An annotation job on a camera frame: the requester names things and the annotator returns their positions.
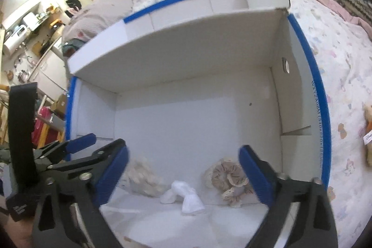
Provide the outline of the white lace scrunchie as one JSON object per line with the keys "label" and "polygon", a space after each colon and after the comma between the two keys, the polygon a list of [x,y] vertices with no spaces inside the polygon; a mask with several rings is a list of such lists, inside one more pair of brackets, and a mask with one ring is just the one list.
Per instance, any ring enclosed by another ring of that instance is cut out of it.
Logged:
{"label": "white lace scrunchie", "polygon": [[160,197],[167,189],[163,180],[152,170],[147,160],[131,159],[119,180],[121,189],[128,193]]}

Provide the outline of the brown fuzzy scrunchie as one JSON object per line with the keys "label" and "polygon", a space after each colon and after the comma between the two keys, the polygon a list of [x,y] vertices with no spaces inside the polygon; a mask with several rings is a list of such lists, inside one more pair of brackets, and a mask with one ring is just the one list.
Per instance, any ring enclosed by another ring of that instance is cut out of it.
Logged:
{"label": "brown fuzzy scrunchie", "polygon": [[204,184],[213,204],[240,208],[258,202],[242,166],[232,158],[222,158],[204,173]]}

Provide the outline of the white sock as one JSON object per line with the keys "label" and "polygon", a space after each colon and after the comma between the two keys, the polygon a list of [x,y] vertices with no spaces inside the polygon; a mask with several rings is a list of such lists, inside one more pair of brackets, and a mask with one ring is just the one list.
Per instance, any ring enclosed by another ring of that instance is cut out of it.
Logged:
{"label": "white sock", "polygon": [[183,181],[172,182],[171,188],[160,197],[162,204],[172,204],[177,198],[182,199],[182,213],[184,215],[198,215],[206,208],[196,190]]}

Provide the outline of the wooden chair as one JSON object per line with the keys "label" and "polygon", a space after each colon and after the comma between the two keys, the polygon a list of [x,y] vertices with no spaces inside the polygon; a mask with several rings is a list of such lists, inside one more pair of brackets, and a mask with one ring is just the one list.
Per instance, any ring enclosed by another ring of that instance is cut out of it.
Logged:
{"label": "wooden chair", "polygon": [[[1,84],[1,145],[9,143],[8,139],[8,106],[9,106],[10,86]],[[36,101],[37,115],[35,118],[35,128],[32,133],[33,144],[39,149],[58,140],[64,139],[64,120],[59,126],[60,116],[51,111],[53,100],[46,95],[38,94]]]}

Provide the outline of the white kitchen cabinet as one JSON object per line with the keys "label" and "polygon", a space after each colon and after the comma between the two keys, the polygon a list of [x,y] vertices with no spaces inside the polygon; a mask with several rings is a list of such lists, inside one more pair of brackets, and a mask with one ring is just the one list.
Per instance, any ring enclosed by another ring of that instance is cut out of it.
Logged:
{"label": "white kitchen cabinet", "polygon": [[61,51],[50,47],[30,73],[28,82],[37,83],[38,90],[53,100],[66,93],[66,68]]}

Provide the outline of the brown plush toy orange scarf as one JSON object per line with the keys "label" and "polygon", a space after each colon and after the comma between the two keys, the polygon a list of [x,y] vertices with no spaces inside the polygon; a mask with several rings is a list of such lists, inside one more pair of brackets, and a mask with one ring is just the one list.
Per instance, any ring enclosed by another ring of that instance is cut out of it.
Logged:
{"label": "brown plush toy orange scarf", "polygon": [[366,161],[369,167],[371,167],[372,165],[372,161],[371,161],[371,130],[372,130],[371,105],[366,105],[364,107],[364,117],[366,119],[366,134],[363,137],[363,141],[366,147]]}

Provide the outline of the white box with blue rim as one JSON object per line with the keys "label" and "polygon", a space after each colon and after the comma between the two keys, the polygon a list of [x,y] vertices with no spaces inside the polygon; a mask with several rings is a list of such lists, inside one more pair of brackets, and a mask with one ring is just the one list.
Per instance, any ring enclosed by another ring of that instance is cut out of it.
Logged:
{"label": "white box with blue rim", "polygon": [[126,141],[169,188],[206,211],[182,213],[132,181],[101,211],[119,240],[150,247],[244,247],[267,207],[231,208],[207,170],[251,146],[276,171],[329,183],[330,117],[319,68],[291,0],[164,0],[119,20],[69,58],[66,136]]}

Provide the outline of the patterned white bed cover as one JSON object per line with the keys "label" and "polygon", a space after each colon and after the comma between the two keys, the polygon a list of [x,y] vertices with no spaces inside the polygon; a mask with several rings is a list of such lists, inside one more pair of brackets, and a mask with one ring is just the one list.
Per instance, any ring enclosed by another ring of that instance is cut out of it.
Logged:
{"label": "patterned white bed cover", "polygon": [[362,140],[371,104],[371,36],[316,0],[291,0],[325,85],[332,131],[328,195],[340,247],[352,247],[371,218],[371,168]]}

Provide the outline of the striped knitted blanket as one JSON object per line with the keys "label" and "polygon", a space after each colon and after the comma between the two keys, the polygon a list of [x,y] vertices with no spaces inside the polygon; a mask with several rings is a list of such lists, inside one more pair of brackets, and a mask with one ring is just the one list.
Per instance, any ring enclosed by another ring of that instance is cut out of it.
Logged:
{"label": "striped knitted blanket", "polygon": [[371,3],[365,0],[326,0],[326,7],[371,36]]}

